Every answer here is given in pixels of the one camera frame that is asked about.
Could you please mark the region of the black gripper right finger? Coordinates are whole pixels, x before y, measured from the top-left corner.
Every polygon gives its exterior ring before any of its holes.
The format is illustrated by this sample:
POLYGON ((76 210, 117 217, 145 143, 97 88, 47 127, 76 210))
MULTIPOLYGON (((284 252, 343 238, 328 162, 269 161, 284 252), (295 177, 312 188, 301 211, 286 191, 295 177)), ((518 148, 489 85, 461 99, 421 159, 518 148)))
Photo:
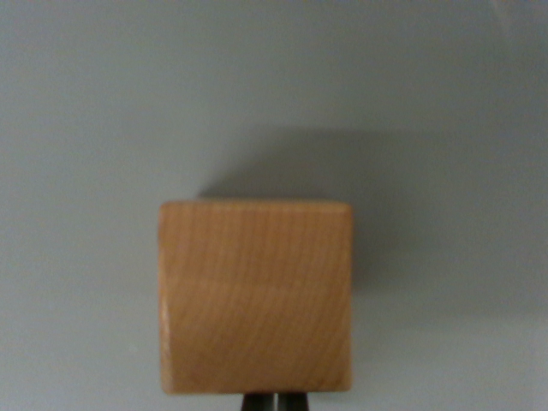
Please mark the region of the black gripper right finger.
POLYGON ((306 392, 289 392, 277 394, 278 411, 309 411, 306 392))

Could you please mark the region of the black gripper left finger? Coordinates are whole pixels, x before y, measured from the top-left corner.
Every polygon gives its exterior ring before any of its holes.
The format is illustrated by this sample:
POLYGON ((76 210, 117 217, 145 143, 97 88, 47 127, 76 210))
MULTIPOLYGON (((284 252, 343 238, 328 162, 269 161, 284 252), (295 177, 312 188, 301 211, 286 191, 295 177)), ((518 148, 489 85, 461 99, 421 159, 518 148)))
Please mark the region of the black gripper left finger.
POLYGON ((247 393, 242 398, 241 411, 274 411, 275 393, 247 393))

